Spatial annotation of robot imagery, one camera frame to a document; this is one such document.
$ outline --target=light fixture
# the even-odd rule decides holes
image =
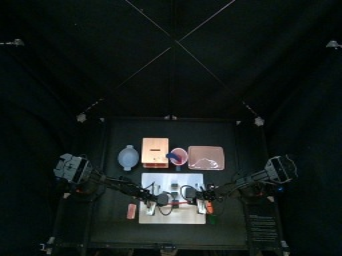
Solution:
[[[337,41],[331,40],[331,41],[327,43],[326,47],[333,47],[333,48],[338,49],[338,47],[342,48],[342,45],[338,44]]]
[[[0,42],[0,45],[15,45],[15,46],[24,46],[24,42],[21,39],[15,39],[13,42]]]

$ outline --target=pink tray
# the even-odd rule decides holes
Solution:
[[[216,170],[224,169],[224,154],[222,147],[190,146],[188,169]]]

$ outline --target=white surface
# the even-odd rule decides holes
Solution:
[[[184,202],[180,196],[180,187],[183,185],[190,185],[196,188],[196,186],[203,185],[203,174],[200,173],[143,173],[142,175],[142,185],[148,187],[152,183],[160,186],[159,192],[178,192],[176,200]],[[172,189],[171,184],[178,183],[178,188]],[[171,205],[160,207],[164,213],[168,213]],[[146,214],[147,207],[143,202],[140,202],[139,207],[139,223],[140,224],[206,224],[206,214],[198,213],[196,205],[180,204],[178,209],[172,210],[168,216],[163,216],[159,212],[158,207],[155,208],[155,215],[148,216]]]

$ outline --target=black ceiling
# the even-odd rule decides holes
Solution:
[[[104,99],[89,113],[267,117],[326,58],[341,7],[338,0],[5,0],[0,39],[24,41],[5,50],[75,115]]]

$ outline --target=plate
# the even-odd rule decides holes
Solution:
[[[120,151],[117,161],[123,166],[123,170],[131,171],[131,168],[138,164],[139,161],[139,154],[132,145],[127,145],[125,148]]]
[[[190,146],[188,169],[216,170],[224,169],[224,154],[222,147]]]

